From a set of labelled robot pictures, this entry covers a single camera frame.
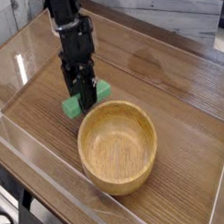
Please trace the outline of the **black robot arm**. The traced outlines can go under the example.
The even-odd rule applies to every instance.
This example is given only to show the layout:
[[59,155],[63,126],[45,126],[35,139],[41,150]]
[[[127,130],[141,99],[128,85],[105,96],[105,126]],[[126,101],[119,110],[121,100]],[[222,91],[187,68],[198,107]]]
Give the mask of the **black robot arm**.
[[97,101],[96,75],[93,70],[93,28],[91,18],[80,13],[80,0],[44,0],[55,22],[61,42],[61,70],[71,97],[86,112]]

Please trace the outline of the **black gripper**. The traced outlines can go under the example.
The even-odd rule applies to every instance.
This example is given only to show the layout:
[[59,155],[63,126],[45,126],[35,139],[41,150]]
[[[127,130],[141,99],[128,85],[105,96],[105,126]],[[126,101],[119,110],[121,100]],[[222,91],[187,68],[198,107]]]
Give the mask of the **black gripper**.
[[96,76],[93,70],[92,54],[95,52],[91,18],[78,15],[55,20],[60,34],[65,84],[70,96],[80,94],[82,112],[88,111],[97,101]]

